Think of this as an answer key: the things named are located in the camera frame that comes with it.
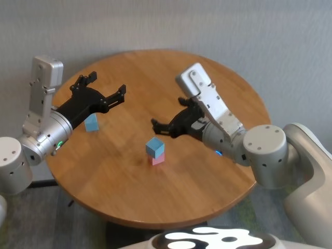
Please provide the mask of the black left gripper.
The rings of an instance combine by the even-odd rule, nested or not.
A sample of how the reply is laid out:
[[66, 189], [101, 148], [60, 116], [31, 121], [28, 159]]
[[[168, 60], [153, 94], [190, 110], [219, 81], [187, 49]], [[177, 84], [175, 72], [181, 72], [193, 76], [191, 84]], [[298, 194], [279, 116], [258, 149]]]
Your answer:
[[70, 86], [70, 90], [75, 90], [72, 96], [56, 110], [69, 121], [72, 129], [76, 129], [89, 115], [107, 113], [125, 101], [126, 85], [121, 85], [117, 92], [106, 97], [97, 90], [86, 87], [95, 80], [97, 80], [96, 71], [88, 76], [80, 75]]

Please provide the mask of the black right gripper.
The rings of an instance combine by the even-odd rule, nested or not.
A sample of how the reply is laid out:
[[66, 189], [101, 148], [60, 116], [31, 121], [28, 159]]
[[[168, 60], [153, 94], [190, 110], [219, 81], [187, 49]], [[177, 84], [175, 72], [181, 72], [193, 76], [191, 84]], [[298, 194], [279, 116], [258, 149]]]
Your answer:
[[154, 133], [170, 136], [173, 139], [181, 135], [189, 135], [202, 142], [205, 124], [201, 124], [199, 119], [204, 118], [204, 112], [192, 99], [179, 97], [178, 102], [186, 109], [175, 115], [169, 124], [163, 124], [151, 119]]

